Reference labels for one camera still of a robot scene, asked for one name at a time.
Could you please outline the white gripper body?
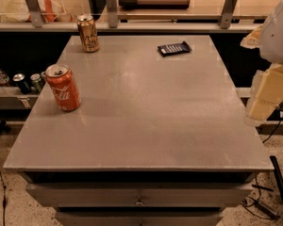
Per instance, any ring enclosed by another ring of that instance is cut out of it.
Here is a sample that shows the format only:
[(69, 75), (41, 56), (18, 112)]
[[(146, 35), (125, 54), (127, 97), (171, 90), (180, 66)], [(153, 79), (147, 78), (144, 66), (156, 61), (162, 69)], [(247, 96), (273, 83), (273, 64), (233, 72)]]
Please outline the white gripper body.
[(280, 0), (263, 23), (260, 55), (271, 63), (283, 64), (283, 0)]

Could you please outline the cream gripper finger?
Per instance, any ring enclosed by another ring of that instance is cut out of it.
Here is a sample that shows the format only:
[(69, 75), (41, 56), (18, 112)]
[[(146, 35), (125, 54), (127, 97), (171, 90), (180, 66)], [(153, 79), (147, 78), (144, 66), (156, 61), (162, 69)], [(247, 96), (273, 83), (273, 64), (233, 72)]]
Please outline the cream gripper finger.
[(283, 102), (283, 65), (272, 63), (264, 71), (256, 71), (246, 104), (244, 122), (260, 126)]
[(261, 35), (262, 26), (258, 26), (251, 33), (241, 40), (241, 47), (247, 49), (255, 49), (260, 46), (260, 35)]

